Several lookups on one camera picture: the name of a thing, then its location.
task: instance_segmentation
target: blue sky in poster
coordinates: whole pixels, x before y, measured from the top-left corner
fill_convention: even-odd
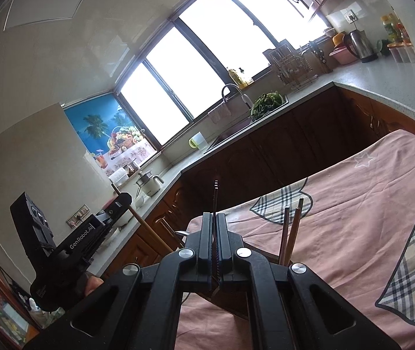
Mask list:
[[[87,123],[84,118],[88,115],[99,115],[102,121],[108,126],[108,129],[105,131],[107,135],[110,135],[113,128],[117,126],[117,122],[114,119],[114,115],[117,112],[127,118],[128,122],[130,122],[130,126],[135,126],[133,120],[128,117],[124,110],[121,108],[119,109],[119,107],[120,105],[113,95],[106,94],[67,108],[64,112],[89,152],[97,155],[97,150],[99,149],[103,150],[104,153],[109,150],[107,146],[108,137],[103,135],[101,138],[95,139],[90,136],[85,131],[89,126],[89,123]]]

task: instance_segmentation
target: poster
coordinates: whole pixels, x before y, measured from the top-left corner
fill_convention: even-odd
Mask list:
[[[140,166],[156,153],[112,94],[84,101],[64,112],[107,176],[133,160]]]

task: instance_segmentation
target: palm tree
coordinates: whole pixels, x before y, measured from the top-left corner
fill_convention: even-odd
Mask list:
[[[117,123],[117,126],[131,126],[128,116],[124,113],[116,112],[113,120]]]
[[[92,138],[99,139],[103,135],[111,138],[108,134],[105,133],[108,130],[108,125],[102,120],[100,115],[90,114],[83,118],[89,126],[84,130]]]

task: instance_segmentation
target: green vegetable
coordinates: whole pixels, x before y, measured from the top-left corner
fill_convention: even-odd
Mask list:
[[[255,122],[281,106],[283,103],[283,97],[280,96],[279,92],[264,93],[253,104],[253,108],[251,109],[251,119]]]

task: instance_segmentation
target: faucet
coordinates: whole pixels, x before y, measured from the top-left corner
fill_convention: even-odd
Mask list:
[[[235,85],[235,84],[226,84],[226,85],[224,85],[224,87],[222,88],[222,100],[224,101],[224,102],[227,102],[227,98],[224,96],[224,91],[225,91],[225,88],[227,88],[227,87],[234,87],[234,88],[236,88],[236,90],[240,93],[240,95],[241,95],[241,99],[243,100],[243,102],[246,104],[246,106],[248,106],[248,109],[251,109],[251,107],[253,106],[253,103],[252,103],[252,101],[251,101],[251,99],[248,97],[248,95],[247,94],[244,94],[242,91],[241,91],[241,89],[240,88],[238,88],[238,86],[237,85]]]

